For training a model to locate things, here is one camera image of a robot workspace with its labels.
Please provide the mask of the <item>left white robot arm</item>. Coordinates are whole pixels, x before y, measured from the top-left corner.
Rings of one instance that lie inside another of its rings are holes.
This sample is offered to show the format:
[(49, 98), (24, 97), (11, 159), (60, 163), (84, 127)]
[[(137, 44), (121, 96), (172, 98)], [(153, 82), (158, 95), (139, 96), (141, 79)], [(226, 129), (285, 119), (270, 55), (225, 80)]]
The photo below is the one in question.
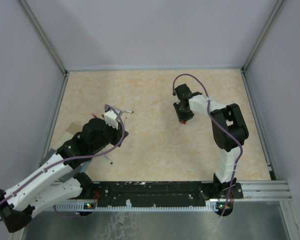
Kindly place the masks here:
[(0, 189), (0, 222), (9, 233), (14, 233), (27, 226), (39, 213), (62, 201), (91, 197), (94, 183), (84, 172), (75, 173), (59, 186), (52, 186), (52, 183), (82, 163), (102, 156), (108, 145), (120, 147), (127, 136), (121, 117), (90, 119), (40, 168), (15, 186)]

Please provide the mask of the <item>red capped white pen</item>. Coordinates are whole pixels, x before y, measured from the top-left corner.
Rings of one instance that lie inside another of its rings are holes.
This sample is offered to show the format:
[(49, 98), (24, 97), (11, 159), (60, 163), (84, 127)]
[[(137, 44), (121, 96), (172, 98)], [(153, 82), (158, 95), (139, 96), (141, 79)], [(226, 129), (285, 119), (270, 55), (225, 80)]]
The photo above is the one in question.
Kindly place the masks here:
[(107, 161), (110, 165), (113, 164), (113, 162), (110, 160), (110, 158), (109, 158), (107, 155), (104, 154), (103, 157), (106, 159), (106, 161)]

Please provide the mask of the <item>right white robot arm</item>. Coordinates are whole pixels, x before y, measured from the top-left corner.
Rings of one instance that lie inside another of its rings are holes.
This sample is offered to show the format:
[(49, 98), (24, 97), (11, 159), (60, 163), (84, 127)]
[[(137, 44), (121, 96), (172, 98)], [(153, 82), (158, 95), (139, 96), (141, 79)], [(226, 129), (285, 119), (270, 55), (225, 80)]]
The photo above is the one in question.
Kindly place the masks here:
[(235, 167), (249, 137), (240, 107), (236, 103), (217, 103), (201, 92), (191, 92), (186, 84), (177, 86), (172, 94), (177, 97), (173, 106), (180, 123), (185, 124), (195, 113), (210, 118), (213, 139), (220, 149), (220, 160), (214, 173), (218, 182), (213, 185), (213, 192), (217, 197), (225, 198), (231, 192), (229, 182), (235, 178)]

